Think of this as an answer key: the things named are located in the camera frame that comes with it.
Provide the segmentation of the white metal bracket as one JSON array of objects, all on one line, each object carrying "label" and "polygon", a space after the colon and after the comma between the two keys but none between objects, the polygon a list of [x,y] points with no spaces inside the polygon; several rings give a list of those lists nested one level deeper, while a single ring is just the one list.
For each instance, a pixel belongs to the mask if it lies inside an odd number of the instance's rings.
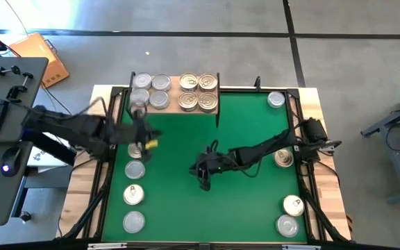
[{"label": "white metal bracket", "polygon": [[126,249],[127,243],[93,243],[87,246],[87,250],[114,250]]}]

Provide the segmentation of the black desk support beam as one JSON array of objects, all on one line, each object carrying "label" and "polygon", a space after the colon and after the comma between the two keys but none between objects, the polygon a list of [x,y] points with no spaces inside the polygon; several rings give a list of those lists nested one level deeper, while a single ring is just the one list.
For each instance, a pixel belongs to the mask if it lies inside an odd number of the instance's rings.
[{"label": "black desk support beam", "polygon": [[56,135],[59,138],[65,139],[68,142],[71,139],[70,130],[60,126],[50,124],[27,124],[23,127],[22,139],[23,141],[32,142],[34,146],[51,154],[55,158],[73,165],[75,161],[76,152],[71,150],[59,142],[52,140],[46,136],[45,133]]}]

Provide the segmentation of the wooden shelf with black legs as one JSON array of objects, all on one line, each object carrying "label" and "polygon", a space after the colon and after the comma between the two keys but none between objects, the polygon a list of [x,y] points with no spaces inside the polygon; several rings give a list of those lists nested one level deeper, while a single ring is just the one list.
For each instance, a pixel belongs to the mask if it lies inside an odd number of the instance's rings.
[{"label": "wooden shelf with black legs", "polygon": [[[214,74],[217,79],[218,79],[218,84],[217,84],[217,88],[215,91],[210,92],[213,93],[217,96],[218,98],[218,105],[216,110],[214,110],[213,112],[210,113],[206,113],[203,112],[200,108],[199,105],[197,104],[197,108],[192,111],[192,112],[185,112],[183,110],[181,110],[179,104],[178,104],[178,97],[180,96],[180,94],[182,94],[184,91],[182,91],[180,85],[179,85],[179,76],[169,76],[171,78],[172,81],[172,87],[171,89],[166,92],[169,95],[169,105],[166,109],[162,109],[162,110],[157,110],[155,109],[150,103],[148,103],[147,106],[132,106],[130,104],[129,101],[129,97],[130,97],[130,93],[132,92],[133,89],[133,77],[138,74],[133,72],[131,75],[131,82],[130,82],[130,86],[128,87],[127,93],[126,93],[126,107],[127,107],[127,112],[130,115],[133,115],[133,113],[135,111],[139,112],[140,114],[143,115],[150,115],[150,114],[178,114],[178,115],[214,115],[215,116],[215,125],[218,126],[219,125],[219,110],[220,110],[220,90],[219,90],[219,75],[218,74]],[[152,86],[150,89],[148,89],[149,94],[151,95],[153,92],[158,91],[155,90]],[[200,94],[203,94],[204,92],[202,92],[199,88],[199,85],[197,87],[197,89],[195,91],[193,91],[194,93],[197,94],[198,98]]]}]

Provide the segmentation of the black diagonal strut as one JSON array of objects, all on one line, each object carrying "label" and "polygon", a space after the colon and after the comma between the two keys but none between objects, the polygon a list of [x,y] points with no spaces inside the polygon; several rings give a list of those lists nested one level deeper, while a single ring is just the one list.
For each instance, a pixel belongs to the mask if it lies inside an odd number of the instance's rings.
[{"label": "black diagonal strut", "polygon": [[329,218],[325,215],[324,211],[321,209],[320,205],[315,201],[310,190],[306,187],[303,180],[299,181],[300,193],[303,199],[310,204],[312,209],[315,211],[315,215],[318,221],[321,222],[323,228],[328,232],[331,239],[334,242],[348,242],[349,240],[342,236],[339,231],[332,225]]},{"label": "black diagonal strut", "polygon": [[111,179],[111,174],[72,174],[58,220],[58,237],[101,239]]}]

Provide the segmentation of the white printed box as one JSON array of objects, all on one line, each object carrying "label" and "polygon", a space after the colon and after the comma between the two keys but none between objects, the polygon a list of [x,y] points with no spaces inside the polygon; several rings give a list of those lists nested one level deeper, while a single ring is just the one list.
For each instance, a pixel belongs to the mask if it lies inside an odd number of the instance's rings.
[{"label": "white printed box", "polygon": [[42,173],[58,167],[67,167],[68,164],[37,147],[33,147],[26,166],[36,168],[39,173]]}]

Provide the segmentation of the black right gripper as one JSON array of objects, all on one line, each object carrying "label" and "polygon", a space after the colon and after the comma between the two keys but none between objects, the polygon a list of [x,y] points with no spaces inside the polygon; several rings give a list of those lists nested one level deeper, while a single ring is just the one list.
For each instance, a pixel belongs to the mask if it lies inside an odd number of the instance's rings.
[{"label": "black right gripper", "polygon": [[189,168],[189,174],[198,177],[200,188],[210,191],[210,176],[231,171],[235,165],[233,154],[211,151],[199,154],[195,165]]}]

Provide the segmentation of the black mouse with light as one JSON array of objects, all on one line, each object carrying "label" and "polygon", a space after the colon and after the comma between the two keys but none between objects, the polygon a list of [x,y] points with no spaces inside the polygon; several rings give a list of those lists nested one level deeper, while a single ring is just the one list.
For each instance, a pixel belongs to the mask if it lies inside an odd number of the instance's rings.
[{"label": "black mouse with light", "polygon": [[20,147],[11,147],[3,153],[1,157],[1,174],[4,177],[14,177],[18,173],[21,153]]}]

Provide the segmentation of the blue-label can with gold lid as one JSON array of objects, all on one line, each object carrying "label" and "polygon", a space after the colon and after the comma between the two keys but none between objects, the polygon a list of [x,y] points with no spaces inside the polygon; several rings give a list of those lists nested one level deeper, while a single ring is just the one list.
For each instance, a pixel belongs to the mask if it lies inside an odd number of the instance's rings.
[{"label": "blue-label can with gold lid", "polygon": [[198,76],[194,73],[184,73],[179,76],[179,85],[182,91],[194,92],[198,87]]},{"label": "blue-label can with gold lid", "polygon": [[213,93],[204,92],[199,95],[198,105],[203,112],[212,113],[217,108],[218,98]]},{"label": "blue-label can with gold lid", "polygon": [[292,153],[287,149],[279,149],[273,154],[274,162],[282,168],[291,167],[294,162]]},{"label": "blue-label can with gold lid", "polygon": [[198,79],[198,85],[202,92],[213,92],[216,90],[218,79],[214,74],[202,74]]}]

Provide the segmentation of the blue-label can with pull tab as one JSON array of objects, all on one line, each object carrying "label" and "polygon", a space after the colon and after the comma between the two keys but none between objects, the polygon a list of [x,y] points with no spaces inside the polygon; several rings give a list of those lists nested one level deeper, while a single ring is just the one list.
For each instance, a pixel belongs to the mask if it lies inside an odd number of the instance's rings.
[{"label": "blue-label can with pull tab", "polygon": [[304,207],[302,199],[296,195],[287,195],[283,199],[283,209],[290,216],[298,217],[302,215]]},{"label": "blue-label can with pull tab", "polygon": [[181,110],[192,112],[197,108],[198,96],[194,92],[183,92],[178,97],[178,104]]},{"label": "blue-label can with pull tab", "polygon": [[123,200],[127,205],[138,205],[144,200],[144,190],[141,185],[131,184],[123,192]]}]

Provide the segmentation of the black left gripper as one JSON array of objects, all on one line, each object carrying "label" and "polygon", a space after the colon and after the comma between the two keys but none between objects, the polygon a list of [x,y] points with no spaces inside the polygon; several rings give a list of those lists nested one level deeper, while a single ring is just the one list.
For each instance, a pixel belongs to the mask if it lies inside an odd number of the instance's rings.
[{"label": "black left gripper", "polygon": [[[128,144],[140,143],[142,146],[146,145],[151,136],[161,136],[162,131],[152,130],[145,119],[135,119],[132,124],[120,124],[115,127],[115,143]],[[152,154],[148,149],[141,150],[141,160],[147,163],[151,160]]]}]

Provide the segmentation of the orange box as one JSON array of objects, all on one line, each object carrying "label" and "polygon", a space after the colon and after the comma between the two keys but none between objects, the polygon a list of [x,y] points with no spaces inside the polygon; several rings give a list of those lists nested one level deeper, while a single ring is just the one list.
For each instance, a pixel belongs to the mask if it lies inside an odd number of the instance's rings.
[{"label": "orange box", "polygon": [[63,62],[59,59],[55,47],[39,33],[31,33],[24,39],[9,45],[21,57],[43,57],[48,59],[42,82],[46,87],[57,84],[69,77]]}]

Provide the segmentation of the black C-clamp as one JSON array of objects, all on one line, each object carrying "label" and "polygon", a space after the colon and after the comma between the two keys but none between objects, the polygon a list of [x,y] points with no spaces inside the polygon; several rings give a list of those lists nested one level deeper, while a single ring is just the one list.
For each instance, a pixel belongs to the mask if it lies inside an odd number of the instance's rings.
[{"label": "black C-clamp", "polygon": [[33,79],[33,75],[31,73],[28,72],[24,72],[22,74],[22,76],[24,77],[24,81],[21,85],[14,85],[12,86],[7,95],[6,95],[6,100],[11,102],[11,103],[21,103],[22,100],[18,97],[20,93],[25,93],[27,92],[27,87],[26,84],[28,82],[28,80]]}]

